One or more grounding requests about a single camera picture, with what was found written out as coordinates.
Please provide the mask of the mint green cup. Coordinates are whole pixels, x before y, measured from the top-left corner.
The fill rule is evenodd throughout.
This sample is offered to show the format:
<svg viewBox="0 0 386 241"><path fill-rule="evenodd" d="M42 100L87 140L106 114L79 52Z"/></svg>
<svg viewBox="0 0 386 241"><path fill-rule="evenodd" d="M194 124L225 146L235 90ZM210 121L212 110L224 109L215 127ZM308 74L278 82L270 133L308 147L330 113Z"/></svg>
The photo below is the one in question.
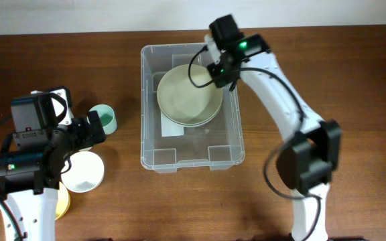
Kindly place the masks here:
<svg viewBox="0 0 386 241"><path fill-rule="evenodd" d="M106 135L113 134L117 130L117 119L112 107L106 104L98 104L92 107L90 111L97 111Z"/></svg>

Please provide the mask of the cream white bowl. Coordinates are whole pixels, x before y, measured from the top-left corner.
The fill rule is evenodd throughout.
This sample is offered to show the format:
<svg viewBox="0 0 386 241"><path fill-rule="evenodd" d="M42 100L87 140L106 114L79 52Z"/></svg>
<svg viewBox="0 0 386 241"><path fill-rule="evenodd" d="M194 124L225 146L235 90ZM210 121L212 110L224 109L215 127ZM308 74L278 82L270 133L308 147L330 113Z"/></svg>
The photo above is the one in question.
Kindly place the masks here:
<svg viewBox="0 0 386 241"><path fill-rule="evenodd" d="M165 104L206 104L210 101L222 101L223 93L211 82L208 70L196 64L180 65L172 68L160 80L157 87L157 103Z"/></svg>

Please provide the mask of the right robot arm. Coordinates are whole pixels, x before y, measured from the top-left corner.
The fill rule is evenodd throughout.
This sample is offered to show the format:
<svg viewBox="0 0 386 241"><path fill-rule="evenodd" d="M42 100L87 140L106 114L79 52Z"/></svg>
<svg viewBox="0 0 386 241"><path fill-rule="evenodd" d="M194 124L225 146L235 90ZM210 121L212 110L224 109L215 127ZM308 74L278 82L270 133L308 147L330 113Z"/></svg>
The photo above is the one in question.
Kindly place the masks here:
<svg viewBox="0 0 386 241"><path fill-rule="evenodd" d="M294 207L292 240L327 240L326 197L338 167L341 127L325 121L297 93L281 70L271 47L259 35L245 36L232 15L214 20L205 50L213 63L208 71L216 87L234 90L242 80L260 99L279 129L282 143L269 159L291 191L278 196Z"/></svg>

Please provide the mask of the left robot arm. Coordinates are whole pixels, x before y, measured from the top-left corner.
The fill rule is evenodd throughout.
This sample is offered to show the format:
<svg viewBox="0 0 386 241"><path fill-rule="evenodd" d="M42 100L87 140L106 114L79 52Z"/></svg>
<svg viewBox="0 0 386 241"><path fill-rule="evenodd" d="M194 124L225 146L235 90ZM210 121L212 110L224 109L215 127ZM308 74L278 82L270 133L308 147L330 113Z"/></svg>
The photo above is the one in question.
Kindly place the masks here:
<svg viewBox="0 0 386 241"><path fill-rule="evenodd" d="M55 93L11 102L15 132L0 150L0 210L6 240L54 240L61 175L75 151L105 141L97 111L61 125L67 102Z"/></svg>

